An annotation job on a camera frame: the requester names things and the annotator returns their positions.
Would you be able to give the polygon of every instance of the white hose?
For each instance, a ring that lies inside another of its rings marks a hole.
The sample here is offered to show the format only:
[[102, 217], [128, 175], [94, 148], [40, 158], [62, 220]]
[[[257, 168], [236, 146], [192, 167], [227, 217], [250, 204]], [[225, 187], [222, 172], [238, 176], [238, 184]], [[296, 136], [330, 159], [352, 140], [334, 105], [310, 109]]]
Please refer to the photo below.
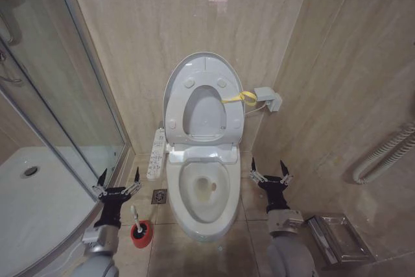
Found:
[[[373, 164], [378, 158], [385, 155], [387, 152], [391, 151], [402, 141], [402, 146], [396, 152], [394, 152], [387, 159], [383, 160], [375, 169], [371, 170], [364, 177], [360, 177], [371, 164]], [[372, 182], [381, 176], [387, 169], [389, 169], [413, 147], [415, 147], [415, 122], [410, 123], [406, 129], [402, 130], [394, 138], [383, 144], [369, 157], [363, 160], [363, 162], [353, 172], [354, 181], [358, 184], [366, 184]]]

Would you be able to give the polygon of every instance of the floor drain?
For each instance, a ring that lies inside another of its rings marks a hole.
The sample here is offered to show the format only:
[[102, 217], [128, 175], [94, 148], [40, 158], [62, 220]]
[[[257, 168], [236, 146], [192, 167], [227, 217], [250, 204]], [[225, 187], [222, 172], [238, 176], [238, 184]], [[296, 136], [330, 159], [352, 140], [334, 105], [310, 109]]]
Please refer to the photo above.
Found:
[[21, 177], [22, 178], [30, 178], [31, 176], [33, 176], [38, 171], [39, 171], [39, 167], [37, 167], [37, 166], [30, 167], [30, 168], [26, 169], [25, 172], [22, 173]]
[[155, 189], [153, 191], [153, 197], [151, 198], [151, 204], [165, 204], [167, 200], [167, 189]]

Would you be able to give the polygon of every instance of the shower drain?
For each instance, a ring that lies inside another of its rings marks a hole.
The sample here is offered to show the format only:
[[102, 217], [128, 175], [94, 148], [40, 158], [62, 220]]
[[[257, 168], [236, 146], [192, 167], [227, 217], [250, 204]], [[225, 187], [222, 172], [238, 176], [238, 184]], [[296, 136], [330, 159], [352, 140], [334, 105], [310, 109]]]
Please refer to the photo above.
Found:
[[23, 172], [21, 174], [21, 177], [22, 178], [30, 178], [31, 176], [34, 176], [34, 174], [37, 173], [38, 171], [39, 171], [38, 166], [30, 167], [30, 168], [26, 169], [25, 172]]

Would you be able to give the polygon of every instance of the glass shower door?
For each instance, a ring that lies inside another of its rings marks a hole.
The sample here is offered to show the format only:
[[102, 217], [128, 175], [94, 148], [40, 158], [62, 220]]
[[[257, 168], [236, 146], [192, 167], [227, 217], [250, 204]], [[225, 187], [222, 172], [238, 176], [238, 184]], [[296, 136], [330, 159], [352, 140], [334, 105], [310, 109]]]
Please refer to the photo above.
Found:
[[91, 186], [97, 178], [1, 42], [0, 55], [0, 277], [5, 277], [42, 259], [82, 223], [96, 204]]
[[[125, 141], [65, 1], [0, 0], [0, 11], [0, 34], [24, 75], [95, 176], [112, 173]], [[58, 149], [73, 156], [72, 148]]]

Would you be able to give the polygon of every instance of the toilet lid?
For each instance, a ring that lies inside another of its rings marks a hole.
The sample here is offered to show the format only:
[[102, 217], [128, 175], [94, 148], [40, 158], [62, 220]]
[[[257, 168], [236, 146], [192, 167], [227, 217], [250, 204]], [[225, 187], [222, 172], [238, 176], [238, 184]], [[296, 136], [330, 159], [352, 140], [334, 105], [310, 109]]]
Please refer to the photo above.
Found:
[[163, 121], [170, 145], [238, 143], [244, 104], [221, 101], [238, 96], [242, 84], [233, 68], [214, 53], [195, 53], [172, 72], [163, 99]]

